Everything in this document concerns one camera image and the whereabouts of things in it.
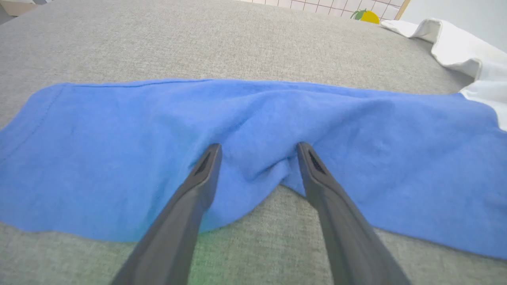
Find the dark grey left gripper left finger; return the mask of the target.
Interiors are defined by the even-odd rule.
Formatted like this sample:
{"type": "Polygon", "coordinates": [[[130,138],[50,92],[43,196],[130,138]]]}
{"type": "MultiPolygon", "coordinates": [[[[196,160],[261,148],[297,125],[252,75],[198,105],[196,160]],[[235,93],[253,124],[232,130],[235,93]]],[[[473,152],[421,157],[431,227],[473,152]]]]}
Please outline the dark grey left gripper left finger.
{"type": "Polygon", "coordinates": [[[186,285],[201,220],[214,201],[222,160],[211,144],[112,280],[112,285],[186,285]]]}

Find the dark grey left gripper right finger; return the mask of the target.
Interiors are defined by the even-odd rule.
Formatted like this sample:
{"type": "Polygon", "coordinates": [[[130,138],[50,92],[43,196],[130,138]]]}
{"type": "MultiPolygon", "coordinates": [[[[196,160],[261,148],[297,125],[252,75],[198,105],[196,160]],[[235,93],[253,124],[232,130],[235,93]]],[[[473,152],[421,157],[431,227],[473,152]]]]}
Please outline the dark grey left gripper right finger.
{"type": "Polygon", "coordinates": [[[409,285],[395,258],[308,143],[297,144],[307,201],[322,227],[335,285],[409,285]]]}

